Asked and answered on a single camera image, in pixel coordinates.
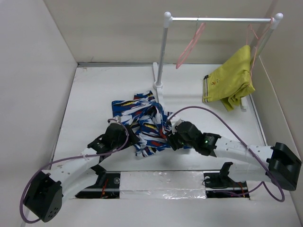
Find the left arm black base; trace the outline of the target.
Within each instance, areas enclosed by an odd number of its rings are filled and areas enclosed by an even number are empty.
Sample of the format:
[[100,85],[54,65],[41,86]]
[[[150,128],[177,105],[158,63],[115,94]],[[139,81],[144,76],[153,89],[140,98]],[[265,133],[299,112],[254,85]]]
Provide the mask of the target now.
[[77,199],[119,199],[120,171],[106,171],[99,176],[96,183],[75,195]]

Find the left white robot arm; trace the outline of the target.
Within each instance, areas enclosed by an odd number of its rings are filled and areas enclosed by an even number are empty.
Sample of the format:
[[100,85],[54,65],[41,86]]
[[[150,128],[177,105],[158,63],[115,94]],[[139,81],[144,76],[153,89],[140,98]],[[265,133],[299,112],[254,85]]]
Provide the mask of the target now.
[[136,144],[139,138],[129,125],[110,121],[106,132],[87,145],[80,155],[59,159],[50,165],[63,163],[55,169],[39,169],[27,183],[19,204],[22,219],[27,207],[44,223],[52,220],[63,203],[83,189],[101,187],[105,183],[106,170],[99,164],[108,156]]

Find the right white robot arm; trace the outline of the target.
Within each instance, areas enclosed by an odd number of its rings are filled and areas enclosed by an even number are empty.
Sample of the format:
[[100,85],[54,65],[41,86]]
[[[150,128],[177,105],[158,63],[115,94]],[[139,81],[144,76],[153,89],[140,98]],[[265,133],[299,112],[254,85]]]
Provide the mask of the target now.
[[220,170],[219,181],[224,186],[234,182],[261,181],[295,191],[302,162],[285,144],[245,146],[214,133],[202,133],[194,124],[181,122],[167,133],[173,150],[193,148],[203,156],[229,158]]

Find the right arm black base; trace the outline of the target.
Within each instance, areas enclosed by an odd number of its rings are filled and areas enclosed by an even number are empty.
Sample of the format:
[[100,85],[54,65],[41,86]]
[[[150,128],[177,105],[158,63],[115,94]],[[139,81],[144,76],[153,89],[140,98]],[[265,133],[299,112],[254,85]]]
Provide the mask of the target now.
[[233,163],[225,162],[220,170],[205,171],[202,185],[205,186],[206,197],[209,198],[250,198],[246,182],[235,182],[229,176]]

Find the blue white patterned trousers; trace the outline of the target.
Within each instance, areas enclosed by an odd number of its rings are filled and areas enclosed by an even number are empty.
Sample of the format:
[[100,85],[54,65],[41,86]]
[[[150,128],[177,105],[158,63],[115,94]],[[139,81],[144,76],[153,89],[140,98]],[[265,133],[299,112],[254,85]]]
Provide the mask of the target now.
[[172,126],[167,122],[173,112],[165,111],[152,91],[137,93],[131,100],[111,103],[113,117],[120,117],[123,125],[132,129],[139,141],[134,144],[136,156],[153,156],[171,148],[167,141]]

